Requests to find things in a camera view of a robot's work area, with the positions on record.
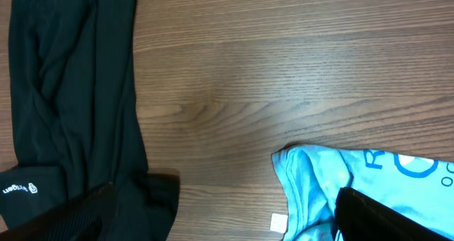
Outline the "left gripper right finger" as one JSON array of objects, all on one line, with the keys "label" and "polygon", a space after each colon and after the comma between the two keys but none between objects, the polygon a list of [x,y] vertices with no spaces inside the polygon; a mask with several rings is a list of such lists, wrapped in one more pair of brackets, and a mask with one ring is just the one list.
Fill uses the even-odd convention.
[{"label": "left gripper right finger", "polygon": [[449,241],[350,187],[338,193],[335,220],[345,241]]}]

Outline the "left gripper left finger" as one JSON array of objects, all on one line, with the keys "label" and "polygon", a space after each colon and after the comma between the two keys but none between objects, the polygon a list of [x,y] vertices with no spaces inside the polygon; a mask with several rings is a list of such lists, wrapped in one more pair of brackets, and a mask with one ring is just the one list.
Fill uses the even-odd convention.
[{"label": "left gripper left finger", "polygon": [[117,193],[111,183],[53,208],[12,230],[2,241],[106,241],[117,214]]}]

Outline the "light blue printed t-shirt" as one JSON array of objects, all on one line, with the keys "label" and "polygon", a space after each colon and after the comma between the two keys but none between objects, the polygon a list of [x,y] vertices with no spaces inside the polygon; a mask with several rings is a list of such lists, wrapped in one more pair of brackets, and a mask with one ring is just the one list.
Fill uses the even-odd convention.
[{"label": "light blue printed t-shirt", "polygon": [[271,158],[287,197],[285,240],[343,240],[334,215],[344,187],[453,239],[451,162],[319,145],[296,145]]}]

